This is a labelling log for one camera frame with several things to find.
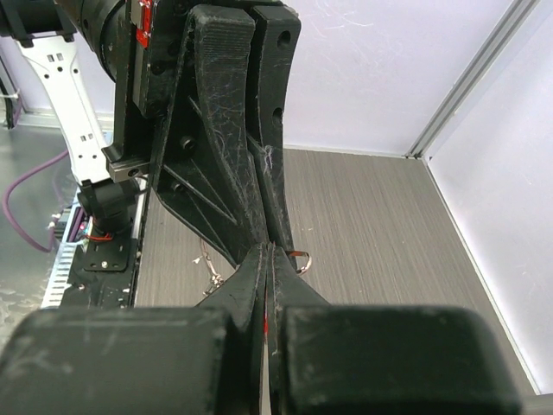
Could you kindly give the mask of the metal keyring with keys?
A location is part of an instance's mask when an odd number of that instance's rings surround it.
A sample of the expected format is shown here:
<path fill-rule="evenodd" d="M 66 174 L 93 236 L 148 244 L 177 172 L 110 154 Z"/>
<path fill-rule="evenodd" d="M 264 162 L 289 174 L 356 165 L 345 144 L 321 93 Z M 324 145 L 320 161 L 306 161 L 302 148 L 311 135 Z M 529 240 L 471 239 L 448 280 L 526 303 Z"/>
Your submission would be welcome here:
<path fill-rule="evenodd" d="M 209 297 L 238 269 L 238 265 L 230 265 L 202 238 L 199 238 L 199 248 L 200 256 L 194 259 L 193 263 L 203 264 L 207 269 L 207 286 L 202 294 L 204 297 Z M 292 250 L 286 251 L 285 254 L 299 276 L 308 272 L 313 264 L 313 257 L 308 252 Z"/>

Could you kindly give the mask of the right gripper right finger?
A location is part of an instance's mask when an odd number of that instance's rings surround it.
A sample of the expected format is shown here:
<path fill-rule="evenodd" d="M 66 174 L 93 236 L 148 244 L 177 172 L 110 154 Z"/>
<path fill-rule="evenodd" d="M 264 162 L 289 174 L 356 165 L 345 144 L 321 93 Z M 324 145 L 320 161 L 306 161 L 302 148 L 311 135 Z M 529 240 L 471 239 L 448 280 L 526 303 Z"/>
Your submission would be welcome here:
<path fill-rule="evenodd" d="M 335 305 L 267 251 L 265 319 L 275 414 L 519 414 L 486 321 L 444 305 Z"/>

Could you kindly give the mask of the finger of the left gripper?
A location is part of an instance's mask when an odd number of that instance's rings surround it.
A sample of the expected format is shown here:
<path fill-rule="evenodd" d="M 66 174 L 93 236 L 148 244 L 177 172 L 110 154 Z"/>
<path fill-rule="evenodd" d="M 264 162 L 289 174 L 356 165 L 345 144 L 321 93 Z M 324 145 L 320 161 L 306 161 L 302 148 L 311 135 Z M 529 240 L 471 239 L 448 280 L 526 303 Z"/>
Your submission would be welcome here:
<path fill-rule="evenodd" d="M 284 191 L 283 115 L 292 61 L 301 32 L 298 15 L 282 3 L 250 9 L 255 31 L 246 84 L 246 128 L 254 156 L 269 238 L 294 249 Z"/>

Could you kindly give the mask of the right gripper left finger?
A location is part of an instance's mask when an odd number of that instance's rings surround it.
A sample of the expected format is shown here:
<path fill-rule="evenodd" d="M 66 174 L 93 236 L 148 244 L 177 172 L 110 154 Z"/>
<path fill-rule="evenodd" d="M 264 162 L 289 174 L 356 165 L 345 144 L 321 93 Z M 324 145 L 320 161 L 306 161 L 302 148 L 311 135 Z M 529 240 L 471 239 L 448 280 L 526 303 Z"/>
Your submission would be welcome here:
<path fill-rule="evenodd" d="M 186 308 L 38 310 L 1 355 L 4 414 L 257 414 L 268 247 Z"/>

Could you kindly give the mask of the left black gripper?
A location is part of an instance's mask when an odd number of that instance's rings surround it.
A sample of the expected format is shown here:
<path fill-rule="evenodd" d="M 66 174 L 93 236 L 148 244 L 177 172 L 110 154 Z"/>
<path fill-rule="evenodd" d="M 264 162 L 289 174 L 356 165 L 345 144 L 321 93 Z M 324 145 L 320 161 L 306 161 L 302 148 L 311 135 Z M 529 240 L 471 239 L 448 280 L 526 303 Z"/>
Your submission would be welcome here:
<path fill-rule="evenodd" d="M 175 218 L 238 265 L 268 239 L 245 126 L 255 23 L 241 9 L 189 10 L 189 1 L 115 4 L 102 38 L 116 83 L 113 141 L 104 153 L 113 180 L 148 170 L 181 47 L 153 188 Z"/>

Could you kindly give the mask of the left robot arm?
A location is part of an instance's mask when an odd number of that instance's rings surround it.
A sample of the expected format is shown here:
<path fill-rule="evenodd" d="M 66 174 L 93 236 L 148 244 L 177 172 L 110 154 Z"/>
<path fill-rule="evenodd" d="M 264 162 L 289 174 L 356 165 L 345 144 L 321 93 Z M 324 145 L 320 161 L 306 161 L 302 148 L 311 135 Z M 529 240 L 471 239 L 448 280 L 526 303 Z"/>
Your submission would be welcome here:
<path fill-rule="evenodd" d="M 280 1 L 4 1 L 60 122 L 95 242 L 131 228 L 144 177 L 181 223 L 240 265 L 294 251 L 283 115 L 301 32 Z"/>

